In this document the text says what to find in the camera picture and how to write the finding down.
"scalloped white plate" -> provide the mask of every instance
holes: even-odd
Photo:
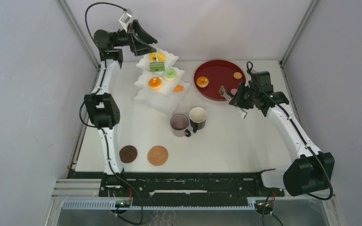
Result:
[[[149,87],[149,80],[157,77],[157,75],[155,75],[152,72],[144,71],[142,73],[142,75],[138,78],[138,81],[136,81],[134,84],[142,89],[147,89],[151,92],[167,96],[173,92],[174,88],[178,85],[179,81],[181,80],[182,76],[184,75],[183,70],[180,70],[176,67],[173,67],[173,69],[177,73],[177,77],[173,81],[167,81],[164,78],[162,78],[162,87],[158,90],[152,90]]]
[[[151,107],[159,112],[171,115],[191,86],[191,83],[182,80],[179,84],[184,87],[184,90],[181,92],[172,92],[168,96],[153,93],[146,89],[140,89],[138,94],[134,97],[134,101]]]
[[[166,61],[165,61],[165,71],[164,72],[151,72],[153,74],[155,74],[156,76],[159,77],[163,77],[163,75],[175,64],[175,62],[178,60],[178,56],[174,56],[174,54],[171,54],[167,51],[163,51],[160,48],[157,48],[158,52],[163,53],[166,56]],[[144,57],[137,63],[137,67],[139,67],[140,69],[150,72],[150,67],[149,64],[150,61],[149,60],[149,56],[150,53],[145,54]]]

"mug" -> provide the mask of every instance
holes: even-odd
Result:
[[[176,114],[170,119],[171,131],[177,137],[190,137],[191,132],[188,130],[189,121],[183,114]]]
[[[201,107],[195,107],[189,112],[193,133],[196,133],[199,129],[203,129],[203,127],[205,127],[206,117],[207,112]]]

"green donut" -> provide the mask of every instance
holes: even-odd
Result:
[[[177,72],[175,72],[174,69],[170,68],[170,70],[165,75],[165,79],[167,81],[172,81],[175,79],[175,77],[177,77]]]

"white wall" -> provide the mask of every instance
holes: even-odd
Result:
[[[0,0],[0,226],[42,224],[94,74],[54,0]]]
[[[287,73],[306,131],[335,157],[347,225],[362,225],[362,1],[321,1]]]
[[[86,8],[96,0],[66,0],[89,44]],[[180,60],[281,60],[311,0],[109,0],[134,12],[158,47]],[[105,5],[88,13],[92,35],[114,32],[123,11]],[[125,61],[139,61],[124,47]]]

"round tray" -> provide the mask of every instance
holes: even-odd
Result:
[[[235,79],[234,73],[242,74],[241,79]],[[196,84],[196,80],[200,76],[205,76],[209,79],[209,85],[201,88]],[[212,60],[202,64],[194,75],[195,87],[204,97],[215,100],[225,101],[225,98],[219,94],[220,86],[223,85],[228,92],[231,89],[238,89],[241,82],[246,82],[246,77],[243,71],[235,64],[225,60]]]

